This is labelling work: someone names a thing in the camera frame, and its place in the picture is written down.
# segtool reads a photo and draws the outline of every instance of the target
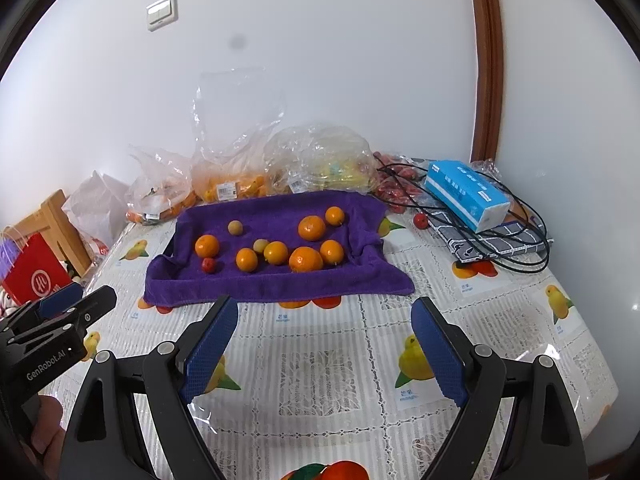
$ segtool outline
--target wall switch plate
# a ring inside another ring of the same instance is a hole
[[[146,28],[149,30],[156,30],[177,19],[177,0],[158,0],[146,8]]]

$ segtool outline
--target wooden chair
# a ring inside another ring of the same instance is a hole
[[[57,259],[70,261],[78,274],[84,276],[91,265],[91,258],[84,248],[78,231],[62,211],[65,200],[62,190],[57,190],[40,205],[40,209],[23,218],[13,227],[5,228],[2,234],[6,233],[8,237],[15,238],[17,236],[15,228],[22,236],[28,238],[39,232]]]

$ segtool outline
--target printed tablecloth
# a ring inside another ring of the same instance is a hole
[[[118,295],[116,309],[92,326],[100,333],[98,350],[118,357],[147,353],[177,339],[209,309],[210,303],[194,304],[162,314],[137,306],[146,266],[164,251],[174,225],[130,225],[92,279],[89,292],[111,285]],[[609,367],[577,307],[564,319],[554,316],[552,305],[557,313],[568,296],[549,270],[522,275],[486,263],[459,269],[440,238],[418,231],[410,214],[390,215],[382,229],[386,258],[414,280],[411,297],[344,296],[335,308],[311,302],[293,310],[239,304],[218,387],[190,406],[227,479],[280,480],[306,464],[338,460],[363,465],[371,480],[420,478],[458,409],[435,379],[402,373],[410,307],[419,296],[432,298],[472,342],[503,357],[530,362],[544,353],[555,359],[583,436],[616,399]],[[148,256],[125,258],[140,240]],[[89,364],[77,364],[49,388],[64,406],[64,424]],[[136,403],[156,474],[171,478],[146,397],[136,396]],[[478,479],[491,475],[510,409],[504,400]]]

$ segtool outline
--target red paper bag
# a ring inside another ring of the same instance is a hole
[[[29,237],[2,287],[17,304],[36,301],[71,283],[56,255],[40,233]]]

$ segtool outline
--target tissue box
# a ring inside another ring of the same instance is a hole
[[[425,183],[475,233],[497,227],[509,211],[504,193],[460,161],[430,162]]]

